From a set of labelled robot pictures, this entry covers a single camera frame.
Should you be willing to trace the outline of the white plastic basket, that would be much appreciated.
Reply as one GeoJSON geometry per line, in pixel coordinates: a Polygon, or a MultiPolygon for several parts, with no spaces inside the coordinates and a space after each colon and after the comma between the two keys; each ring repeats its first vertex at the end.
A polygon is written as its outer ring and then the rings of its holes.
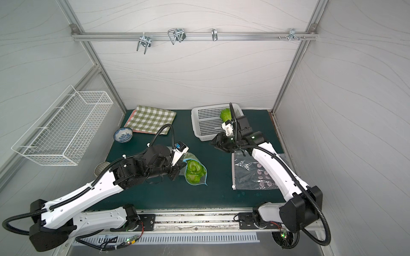
{"type": "Polygon", "coordinates": [[[201,141],[211,141],[219,133],[225,132],[220,118],[221,111],[229,109],[229,104],[197,107],[191,110],[194,135],[201,141]]]}

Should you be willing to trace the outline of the clear blue zipper bag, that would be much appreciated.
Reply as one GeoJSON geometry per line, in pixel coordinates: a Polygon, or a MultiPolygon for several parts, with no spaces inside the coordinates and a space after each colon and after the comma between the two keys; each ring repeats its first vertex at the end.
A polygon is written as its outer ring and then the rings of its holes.
{"type": "Polygon", "coordinates": [[[189,185],[199,186],[207,184],[207,168],[194,154],[186,153],[183,162],[186,163],[186,166],[181,169],[179,175],[183,176],[189,185]]]}

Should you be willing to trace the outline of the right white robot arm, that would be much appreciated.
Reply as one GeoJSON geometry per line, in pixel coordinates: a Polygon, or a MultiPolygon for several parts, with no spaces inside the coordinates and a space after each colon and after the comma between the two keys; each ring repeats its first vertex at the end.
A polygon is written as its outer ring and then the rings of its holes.
{"type": "Polygon", "coordinates": [[[211,144],[226,153],[247,151],[268,172],[286,201],[281,207],[271,203],[258,207],[260,219],[282,223],[289,231],[297,233],[323,216],[322,191],[299,178],[279,157],[265,135],[253,131],[245,116],[223,122],[222,129],[211,144]]]}

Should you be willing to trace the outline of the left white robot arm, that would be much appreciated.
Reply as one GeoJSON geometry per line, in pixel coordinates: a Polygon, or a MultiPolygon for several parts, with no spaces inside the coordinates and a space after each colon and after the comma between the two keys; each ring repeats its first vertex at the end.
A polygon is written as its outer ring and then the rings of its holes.
{"type": "Polygon", "coordinates": [[[122,156],[92,182],[53,201],[37,200],[31,204],[31,212],[43,212],[33,218],[29,240],[36,251],[54,249],[67,240],[100,231],[134,231],[143,222],[135,207],[127,204],[112,210],[89,212],[98,202],[139,186],[148,179],[169,177],[175,180],[186,166],[183,158],[189,148],[178,142],[172,148],[163,145],[149,146],[141,154],[122,156]]]}

